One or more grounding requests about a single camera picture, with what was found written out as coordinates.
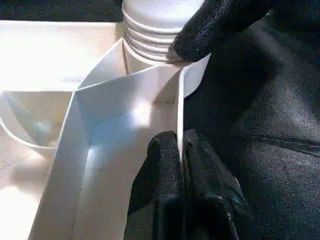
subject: white surface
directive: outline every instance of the white surface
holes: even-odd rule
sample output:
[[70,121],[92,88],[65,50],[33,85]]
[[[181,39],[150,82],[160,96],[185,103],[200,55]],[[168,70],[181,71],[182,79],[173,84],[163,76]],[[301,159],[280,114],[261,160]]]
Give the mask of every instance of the white surface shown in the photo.
[[0,93],[0,125],[20,143],[47,157],[54,153],[71,92]]
[[1,240],[28,239],[52,163],[0,126]]
[[0,21],[0,91],[72,91],[122,23]]
[[29,239],[70,239],[92,127],[90,117],[77,96],[74,96],[67,111],[64,131]]
[[178,33],[204,0],[124,0],[123,11],[139,24]]

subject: white plastic tray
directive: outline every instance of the white plastic tray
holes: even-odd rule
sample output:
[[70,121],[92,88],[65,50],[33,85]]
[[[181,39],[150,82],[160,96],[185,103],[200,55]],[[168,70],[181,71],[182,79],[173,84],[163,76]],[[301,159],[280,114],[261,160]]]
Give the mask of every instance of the white plastic tray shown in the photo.
[[[25,24],[28,31],[33,29],[33,23],[30,26]],[[83,46],[80,44],[84,38],[82,35],[86,35],[87,31],[89,35],[93,34],[92,26],[89,26],[90,30],[87,24],[45,23],[41,27],[37,25],[39,33],[36,32],[42,36],[40,29],[46,31],[46,27],[52,28],[47,34],[53,31],[55,39],[61,31],[64,37],[69,36],[70,30],[74,38],[64,43]],[[55,153],[30,240],[123,238],[131,185],[146,158],[148,143],[154,135],[172,130],[177,133],[179,149],[182,150],[184,97],[198,87],[209,60],[207,56],[188,65],[157,64],[137,55],[126,40],[119,37],[123,31],[122,23],[94,26],[98,28],[97,33],[103,34],[97,34],[95,41],[88,43],[88,46],[99,43],[102,45],[99,49],[104,53],[91,66],[95,67],[89,74],[87,66],[91,63],[85,64],[83,73],[74,71],[71,74],[78,76],[77,84],[72,88],[65,88],[64,79],[68,78],[62,78],[59,89],[53,87],[53,79],[43,80],[44,84],[37,85],[37,90],[20,89],[26,91],[23,95],[31,99],[33,106],[39,106],[35,109],[28,107],[28,104],[24,106],[24,102],[29,101],[21,101],[16,89],[0,96],[6,103],[4,110],[0,109],[0,117],[7,132],[20,141],[36,146],[35,149],[51,148]],[[17,35],[23,31],[21,28],[23,26],[18,26]],[[9,32],[10,35],[14,32],[12,27]],[[63,59],[61,50],[65,49],[56,49],[60,60]],[[32,100],[35,93],[44,94],[46,98],[50,92],[54,96],[61,94],[65,99],[59,97],[59,100],[53,100],[52,107],[42,106],[41,100]],[[10,104],[11,99],[18,103],[18,107]],[[63,121],[56,121],[56,114],[45,111],[46,108],[53,111],[55,107],[61,110],[58,115]],[[33,123],[43,120],[43,116],[46,116],[43,119],[49,123],[48,126],[57,126],[53,128],[54,134],[34,128]],[[54,142],[56,151],[51,145]]]

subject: black glove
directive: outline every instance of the black glove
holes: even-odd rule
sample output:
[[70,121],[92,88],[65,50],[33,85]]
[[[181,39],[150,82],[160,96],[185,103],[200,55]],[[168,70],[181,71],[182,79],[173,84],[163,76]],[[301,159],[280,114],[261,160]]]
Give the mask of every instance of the black glove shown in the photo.
[[173,132],[151,140],[132,185],[124,239],[259,239],[238,181],[205,138],[185,132],[184,150],[182,165]]
[[205,0],[173,43],[184,60],[196,62],[226,38],[261,19],[278,0]]

